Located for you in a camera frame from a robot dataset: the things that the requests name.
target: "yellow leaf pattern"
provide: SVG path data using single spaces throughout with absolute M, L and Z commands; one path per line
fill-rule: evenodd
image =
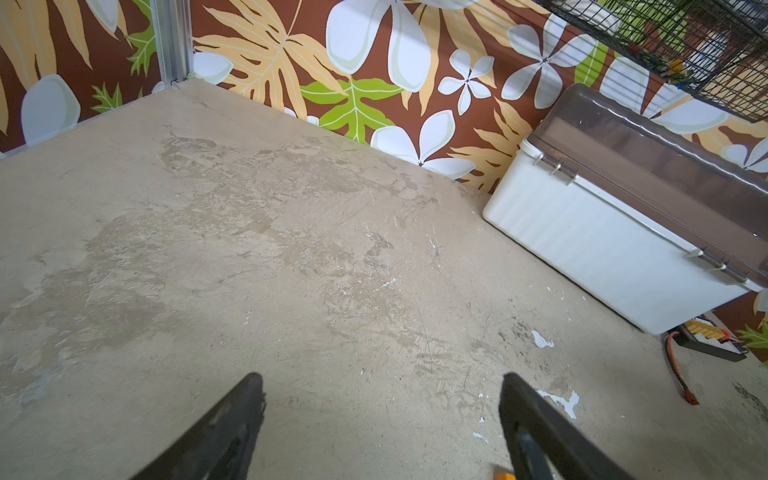
M 8 101 L 5 100 L 5 89 L 2 87 L 2 78 L 0 78 L 0 131 L 8 131 Z
M 53 0 L 61 18 L 64 20 L 64 27 L 67 29 L 69 39 L 80 53 L 88 67 L 91 67 L 91 58 L 88 53 L 88 45 L 85 43 L 85 30 L 83 29 L 83 16 L 80 13 L 80 4 L 78 0 Z
M 125 14 L 123 7 L 118 3 L 118 30 L 123 32 L 123 36 L 128 35 L 128 27 L 125 25 Z
M 472 13 L 482 29 L 495 38 L 500 45 L 508 46 L 507 30 L 516 23 L 509 18 L 509 14 L 503 8 L 492 0 L 480 0 L 470 5 L 467 10 Z
M 549 10 L 542 7 L 538 3 L 534 2 L 533 0 L 504 0 L 504 1 L 512 5 L 513 7 L 530 8 L 531 10 L 533 10 L 538 14 L 549 15 Z
M 330 90 L 346 95 L 339 82 L 330 74 L 331 71 L 337 74 L 342 72 L 331 63 L 326 49 L 317 40 L 303 34 L 291 35 L 266 0 L 230 0 L 230 3 L 240 11 L 240 15 L 214 8 L 206 10 L 242 38 L 205 35 L 195 38 L 195 42 L 199 44 L 197 50 L 225 56 L 232 61 L 235 70 L 245 74 L 245 78 L 230 74 L 224 80 L 224 83 L 234 85 L 232 91 L 264 102 L 268 87 L 271 106 L 282 111 L 282 75 L 296 116 L 306 120 L 306 104 L 301 96 L 299 79 L 291 62 L 293 60 Z M 296 7 L 297 15 L 300 8 L 301 2 Z
M 520 142 L 531 132 L 531 125 L 510 105 L 496 99 L 499 111 L 493 112 L 501 134 L 475 128 L 475 133 L 493 148 L 452 147 L 454 158 L 465 158 L 477 167 L 482 175 L 469 174 L 462 180 L 470 187 L 493 193 L 509 165 L 515 159 Z
M 48 4 L 32 0 L 0 2 L 0 48 L 19 81 L 31 88 L 40 75 L 56 73 L 56 55 L 48 30 Z

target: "wire cage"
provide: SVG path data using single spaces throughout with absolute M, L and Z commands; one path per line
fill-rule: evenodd
M 768 0 L 535 0 L 695 98 L 768 118 Z

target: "transparent lid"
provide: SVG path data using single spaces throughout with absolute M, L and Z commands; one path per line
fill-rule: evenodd
M 768 182 L 582 84 L 528 137 L 744 276 L 768 286 Z

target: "white flower pattern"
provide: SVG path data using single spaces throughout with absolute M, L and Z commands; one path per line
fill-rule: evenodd
M 536 63 L 517 70 L 507 78 L 502 89 L 502 98 L 518 100 L 528 90 L 536 73 L 541 71 L 534 95 L 534 106 L 543 109 L 553 105 L 563 89 L 563 81 L 550 64 L 563 68 L 575 67 L 597 44 L 594 38 L 583 34 L 572 38 L 560 50 L 554 51 L 566 25 L 565 20 L 557 15 L 549 15 L 544 25 L 544 46 L 541 49 L 538 35 L 530 25 L 515 25 L 507 30 L 512 48 L 520 55 L 536 60 Z
M 650 73 L 647 69 L 629 58 L 618 57 L 605 72 L 605 77 L 600 84 L 600 93 L 634 113 L 651 118 L 654 123 L 680 135 L 696 134 L 728 120 L 726 112 L 693 99 L 654 118 L 655 115 L 690 95 L 674 85 L 664 84 L 642 111 L 649 80 Z
M 720 153 L 722 158 L 735 163 L 736 165 L 757 172 L 758 174 L 768 174 L 768 138 L 764 138 L 755 145 L 749 154 L 744 145 L 728 145 Z
M 283 111 L 288 115 L 290 115 L 291 117 L 298 118 L 298 116 L 296 115 L 296 112 L 293 111 L 292 108 L 285 107 Z M 314 115 L 307 115 L 306 121 L 310 122 L 312 125 L 320 126 L 320 119 Z
M 58 74 L 41 78 L 22 100 L 22 132 L 31 147 L 73 128 L 80 119 L 80 102 Z
M 85 0 L 101 23 L 112 33 L 118 29 L 120 5 L 118 0 Z
M 232 61 L 223 55 L 207 51 L 196 51 L 192 55 L 192 73 L 210 84 L 224 81 L 233 68 Z
M 443 95 L 450 95 L 455 93 L 459 88 L 462 89 L 462 93 L 458 96 L 458 114 L 463 115 L 469 105 L 472 103 L 472 95 L 475 98 L 488 98 L 491 96 L 491 91 L 475 80 L 476 78 L 483 77 L 491 72 L 493 69 L 493 57 L 485 56 L 481 57 L 475 63 L 475 67 L 471 68 L 472 60 L 469 57 L 469 52 L 466 50 L 456 50 L 451 54 L 449 62 L 456 73 L 461 75 L 461 78 L 444 77 L 440 81 L 440 85 L 437 90 Z
M 447 145 L 455 132 L 453 113 L 443 110 L 424 121 L 419 132 L 419 154 L 416 153 L 411 138 L 401 127 L 379 128 L 373 132 L 371 147 L 456 180 L 474 170 L 475 164 L 464 158 L 429 159 L 430 155 Z
M 478 0 L 425 0 L 440 8 L 459 10 Z M 389 79 L 406 91 L 421 89 L 429 73 L 432 50 L 419 23 L 398 0 L 342 0 L 334 5 L 326 23 L 326 49 L 339 70 L 353 74 L 371 52 L 384 14 L 392 9 L 387 67 Z

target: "metal frame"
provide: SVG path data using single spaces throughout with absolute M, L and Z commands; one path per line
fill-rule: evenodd
M 168 88 L 192 71 L 190 0 L 151 0 L 151 8 L 160 75 Z
M 496 2 L 500 8 L 509 10 L 508 7 L 498 3 L 498 0 L 494 0 L 494 2 Z M 556 14 L 558 17 L 575 26 L 582 32 L 590 35 L 592 38 L 595 38 L 596 40 L 606 44 L 614 51 L 622 54 L 625 57 L 631 58 L 635 63 L 643 66 L 644 68 L 647 68 L 649 71 L 663 76 L 663 72 L 659 71 L 657 67 L 645 61 L 638 51 L 629 48 L 629 45 L 625 43 L 626 39 L 622 40 L 620 35 L 610 35 L 605 30 L 597 28 L 589 21 L 584 20 L 578 15 L 575 15 L 574 13 L 578 13 L 578 11 L 573 9 L 571 5 L 567 4 L 565 0 L 534 0 L 534 2 Z M 642 5 L 650 6 L 652 4 L 653 2 L 645 2 Z M 696 5 L 697 8 L 701 7 L 709 8 L 712 10 L 716 9 L 719 15 L 723 18 L 724 22 L 727 21 L 730 24 L 738 25 L 738 27 L 743 30 L 741 35 L 744 38 L 749 39 L 748 42 L 750 45 L 768 45 L 768 35 L 766 32 L 753 25 L 752 22 L 748 21 L 744 15 L 742 15 L 741 11 L 735 11 L 724 0 L 684 0 L 681 1 L 680 4 Z M 768 111 L 768 102 L 765 100 L 762 102 L 762 105 L 766 105 L 763 108 L 746 109 L 739 106 L 742 105 L 743 102 L 738 105 L 734 103 L 735 100 L 731 97 L 736 94 L 735 92 L 729 91 L 728 95 L 730 95 L 730 97 L 724 99 L 724 94 L 710 94 L 706 90 L 708 86 L 712 85 L 711 81 L 718 74 L 725 71 L 732 71 L 737 67 L 737 59 L 739 58 L 740 53 L 741 50 L 733 51 L 725 58 L 720 59 L 720 65 L 716 68 L 715 71 L 710 72 L 705 79 L 697 81 L 693 84 L 680 83 L 677 86 L 681 90 L 693 95 L 697 100 L 712 105 L 713 107 L 719 108 L 720 110 L 723 110 L 749 122 L 755 123 L 758 121 L 766 120 L 768 119 L 768 114 L 766 113 Z M 766 78 L 764 74 L 761 75 L 761 78 L 763 80 L 762 83 L 760 83 L 760 86 L 768 88 L 768 78 Z

